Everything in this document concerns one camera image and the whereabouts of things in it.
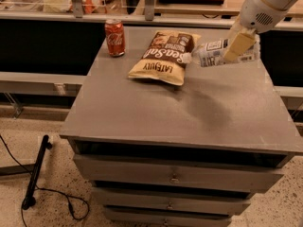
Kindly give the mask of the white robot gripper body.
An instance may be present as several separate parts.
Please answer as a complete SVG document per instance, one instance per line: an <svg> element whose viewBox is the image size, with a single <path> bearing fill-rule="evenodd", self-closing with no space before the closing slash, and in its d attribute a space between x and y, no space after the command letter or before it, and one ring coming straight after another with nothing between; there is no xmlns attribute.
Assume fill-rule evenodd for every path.
<svg viewBox="0 0 303 227"><path fill-rule="evenodd" d="M261 0L245 0L240 12L241 24L263 33L271 30L286 13L269 8Z"/></svg>

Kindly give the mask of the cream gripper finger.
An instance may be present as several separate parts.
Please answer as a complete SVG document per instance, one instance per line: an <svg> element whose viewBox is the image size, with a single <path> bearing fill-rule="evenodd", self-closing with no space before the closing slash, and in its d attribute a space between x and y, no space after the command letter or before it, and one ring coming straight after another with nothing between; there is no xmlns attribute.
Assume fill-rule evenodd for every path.
<svg viewBox="0 0 303 227"><path fill-rule="evenodd" d="M255 34L237 33L228 41L228 47L224 51L223 58L226 61L234 61L238 56L253 46L255 41Z"/></svg>
<svg viewBox="0 0 303 227"><path fill-rule="evenodd" d="M241 18L237 17L234 24L230 27L227 38L231 41L235 41L241 33L243 32L244 27L241 24Z"/></svg>

